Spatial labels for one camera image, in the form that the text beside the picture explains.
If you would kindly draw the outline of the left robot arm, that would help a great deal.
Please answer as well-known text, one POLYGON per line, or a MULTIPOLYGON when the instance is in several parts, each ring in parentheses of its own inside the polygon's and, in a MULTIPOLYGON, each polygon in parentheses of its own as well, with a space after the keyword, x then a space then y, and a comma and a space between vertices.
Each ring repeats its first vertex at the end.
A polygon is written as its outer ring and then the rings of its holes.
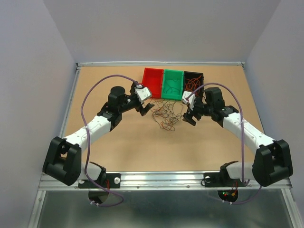
POLYGON ((88 124, 71 135, 64 138, 57 136, 51 140, 43 172, 67 186, 86 179, 87 175, 95 187, 103 186, 106 178, 105 168, 93 162, 83 163, 82 153, 94 141, 111 132, 121 122, 124 112, 135 109, 142 116, 146 115, 152 104, 143 104, 151 96, 150 90, 141 85, 132 88, 129 95, 123 87, 113 87, 108 101, 88 124))

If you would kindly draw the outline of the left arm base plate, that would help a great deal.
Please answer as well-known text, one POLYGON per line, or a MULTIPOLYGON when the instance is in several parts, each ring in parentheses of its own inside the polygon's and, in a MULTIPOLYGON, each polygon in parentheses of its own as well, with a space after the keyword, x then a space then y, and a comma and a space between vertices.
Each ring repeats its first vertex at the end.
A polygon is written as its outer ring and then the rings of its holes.
MULTIPOLYGON (((120 173, 104 173, 95 180, 95 183, 107 189, 119 189, 121 183, 120 173)), ((92 189, 96 186, 90 180, 84 180, 78 183, 80 189, 92 189)))

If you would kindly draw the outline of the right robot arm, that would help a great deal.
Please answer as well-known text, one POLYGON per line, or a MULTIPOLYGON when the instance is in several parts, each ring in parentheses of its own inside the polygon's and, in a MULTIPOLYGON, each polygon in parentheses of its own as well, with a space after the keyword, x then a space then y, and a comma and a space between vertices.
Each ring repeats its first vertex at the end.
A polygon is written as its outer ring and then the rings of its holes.
POLYGON ((293 175, 290 147, 285 140, 265 135, 243 117, 240 109, 227 106, 220 88, 207 88, 205 97, 203 100, 194 92, 183 93, 182 101, 188 107, 183 120, 195 126, 197 120, 208 116, 241 140, 242 159, 220 167, 216 177, 220 184, 254 180, 267 187, 293 175))

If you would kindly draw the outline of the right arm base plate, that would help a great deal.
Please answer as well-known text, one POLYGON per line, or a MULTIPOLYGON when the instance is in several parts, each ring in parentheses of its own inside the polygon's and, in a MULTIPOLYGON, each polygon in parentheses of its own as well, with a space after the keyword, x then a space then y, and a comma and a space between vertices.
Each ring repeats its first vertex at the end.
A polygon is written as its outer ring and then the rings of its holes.
POLYGON ((201 185, 207 188, 245 187, 240 179, 231 179, 228 174, 221 172, 204 173, 201 185))

